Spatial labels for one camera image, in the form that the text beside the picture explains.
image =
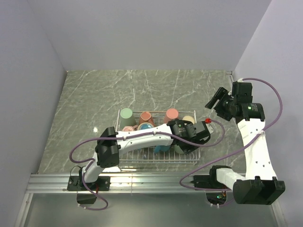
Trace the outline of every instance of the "gray marble surface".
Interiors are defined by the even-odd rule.
[[[224,140],[215,147],[202,148],[201,158],[193,164],[123,164],[122,170],[189,171],[243,146],[234,121],[227,122],[213,110],[204,108],[219,87],[230,88],[225,71],[201,70],[92,70],[69,71],[54,117],[39,173],[69,172],[75,166],[70,150],[80,141],[98,137],[117,123],[118,110],[196,111],[198,120],[210,117],[223,123]],[[212,123],[209,143],[220,137],[220,127]],[[77,160],[92,157],[96,142],[81,146]],[[244,153],[217,163],[245,172]]]

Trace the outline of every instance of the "light purple wall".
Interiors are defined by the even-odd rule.
[[[280,202],[289,226],[303,226],[303,1],[273,0],[239,61],[236,78],[257,77],[274,85],[284,104],[283,114],[267,132],[273,167],[286,192]],[[278,112],[274,93],[254,84],[254,101],[261,102],[266,121]]]
[[[26,0],[0,0],[0,226],[13,226],[65,79]]]
[[[270,0],[28,0],[67,70],[234,70]]]

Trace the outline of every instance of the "metal bracket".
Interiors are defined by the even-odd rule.
[[[15,227],[24,226],[32,199],[33,199],[32,193],[25,193],[20,211],[17,216],[17,220],[14,225]]]
[[[94,183],[87,183],[87,186],[95,191],[98,186],[98,190],[102,192],[109,191],[110,176],[99,176],[98,180]],[[87,189],[79,182],[79,176],[70,176],[67,184],[67,190],[70,192],[87,191]]]

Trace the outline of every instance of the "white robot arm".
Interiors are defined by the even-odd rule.
[[[197,149],[197,147],[188,145],[179,140],[173,139],[169,135],[157,134],[158,132],[168,133],[170,135],[177,135],[194,143],[204,144],[209,141],[211,133],[211,126],[205,122],[197,122],[192,124],[188,121],[175,119],[168,124],[163,124],[151,129],[144,129],[139,131],[117,131],[113,127],[107,128],[101,137],[122,137],[124,140],[98,141],[94,160],[89,163],[90,166],[86,170],[84,180],[87,183],[95,182],[100,173],[105,168],[113,167],[119,164],[119,156],[126,154],[129,151],[153,147],[153,146],[169,146],[177,144],[184,151],[185,154]]]
[[[117,136],[128,137],[137,134],[142,134],[144,132],[157,132],[157,131],[167,132],[171,134],[170,127],[167,124],[163,124],[156,128],[144,129],[140,131],[118,131]],[[131,150],[147,148],[157,145],[167,146],[167,145],[171,145],[172,142],[173,139],[170,136],[150,134],[141,137],[135,137],[132,139],[118,140],[117,145],[118,147],[120,147],[119,155],[123,155]],[[94,153],[93,158],[95,160],[98,160],[97,152]],[[97,164],[97,162],[94,161],[85,174],[85,179],[84,179],[85,182],[87,183],[95,182],[98,179],[99,174],[102,173],[104,169],[105,167],[100,167]]]
[[[236,119],[246,146],[259,134],[257,139],[245,149],[245,177],[228,166],[213,166],[210,171],[213,184],[226,185],[233,191],[239,204],[272,204],[284,191],[284,181],[278,181],[272,167],[265,139],[265,116],[259,103],[252,103],[251,83],[234,82],[231,94],[219,88],[206,108],[214,110],[225,120]]]

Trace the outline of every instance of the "wire basket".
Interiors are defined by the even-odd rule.
[[[133,111],[136,122],[139,122],[140,115],[143,111]],[[164,116],[166,111],[149,111],[152,114],[154,123],[156,125],[164,124]],[[190,115],[196,121],[196,112],[180,111],[179,118]],[[118,111],[116,130],[120,131],[120,110]],[[196,164],[200,157],[200,149],[193,151],[188,155],[179,154],[175,152],[173,146],[166,152],[154,153],[155,147],[136,149],[129,151],[120,156],[120,164],[139,164],[139,163],[161,163],[161,164]]]

